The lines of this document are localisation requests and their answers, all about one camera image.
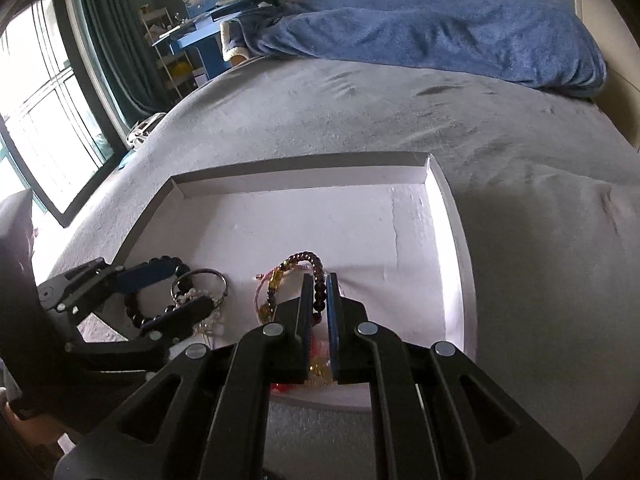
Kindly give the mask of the grey shallow cardboard tray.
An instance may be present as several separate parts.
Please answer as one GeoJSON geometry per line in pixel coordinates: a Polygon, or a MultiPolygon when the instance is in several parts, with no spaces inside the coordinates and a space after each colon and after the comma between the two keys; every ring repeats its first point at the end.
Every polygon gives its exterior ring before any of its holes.
{"type": "Polygon", "coordinates": [[[114,257],[130,268],[163,256],[224,297],[216,346],[258,323],[258,278],[313,252],[341,293],[401,339],[446,340],[476,353],[472,263],[460,214],[432,154],[305,156],[169,178],[114,257]]]}

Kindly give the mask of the grey bed cover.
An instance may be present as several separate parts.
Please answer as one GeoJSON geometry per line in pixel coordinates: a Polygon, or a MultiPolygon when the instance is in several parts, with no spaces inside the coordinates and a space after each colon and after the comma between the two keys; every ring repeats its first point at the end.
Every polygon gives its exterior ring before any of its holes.
{"type": "Polygon", "coordinates": [[[178,104],[54,265],[113,257],[174,174],[433,154],[473,263],[478,362],[588,478],[639,474],[639,157],[593,104],[440,70],[255,58],[178,104]]]}

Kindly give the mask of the white shelf rack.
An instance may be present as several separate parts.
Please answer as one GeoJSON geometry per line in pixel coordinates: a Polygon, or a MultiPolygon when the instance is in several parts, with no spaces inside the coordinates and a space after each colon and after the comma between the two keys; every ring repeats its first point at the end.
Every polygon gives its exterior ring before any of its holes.
{"type": "Polygon", "coordinates": [[[177,103],[196,88],[194,65],[185,50],[171,47],[171,34],[179,22],[166,8],[140,6],[139,18],[146,43],[155,54],[160,79],[171,101],[177,103]]]}

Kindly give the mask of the blue desk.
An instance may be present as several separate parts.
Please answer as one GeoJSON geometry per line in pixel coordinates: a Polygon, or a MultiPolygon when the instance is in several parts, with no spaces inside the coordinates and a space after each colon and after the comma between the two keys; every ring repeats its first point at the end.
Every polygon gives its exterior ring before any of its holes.
{"type": "Polygon", "coordinates": [[[183,0],[186,18],[179,22],[171,34],[171,47],[198,52],[206,76],[213,79],[228,70],[230,63],[224,59],[220,31],[224,21],[237,18],[261,4],[273,4],[277,0],[183,0]]]}

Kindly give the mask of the teal curtain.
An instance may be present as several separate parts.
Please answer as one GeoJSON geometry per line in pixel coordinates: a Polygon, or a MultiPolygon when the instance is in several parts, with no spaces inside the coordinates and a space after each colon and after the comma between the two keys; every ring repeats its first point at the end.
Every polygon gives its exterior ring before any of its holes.
{"type": "Polygon", "coordinates": [[[129,0],[80,0],[96,58],[122,119],[133,125],[171,107],[129,0]]]}

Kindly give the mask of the blue blanket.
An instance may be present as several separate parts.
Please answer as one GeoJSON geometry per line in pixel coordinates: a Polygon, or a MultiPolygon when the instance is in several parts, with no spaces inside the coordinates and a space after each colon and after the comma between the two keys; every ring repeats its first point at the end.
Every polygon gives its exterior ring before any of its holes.
{"type": "Polygon", "coordinates": [[[298,56],[469,73],[591,99],[604,56],[562,0],[297,0],[246,12],[227,44],[298,56]]]}

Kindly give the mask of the window frame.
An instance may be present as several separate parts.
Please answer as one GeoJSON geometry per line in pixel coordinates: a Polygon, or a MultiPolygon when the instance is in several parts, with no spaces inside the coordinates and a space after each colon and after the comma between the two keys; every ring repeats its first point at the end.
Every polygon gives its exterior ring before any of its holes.
{"type": "Polygon", "coordinates": [[[1,160],[69,226],[126,145],[91,79],[73,0],[25,0],[1,34],[1,160]]]}

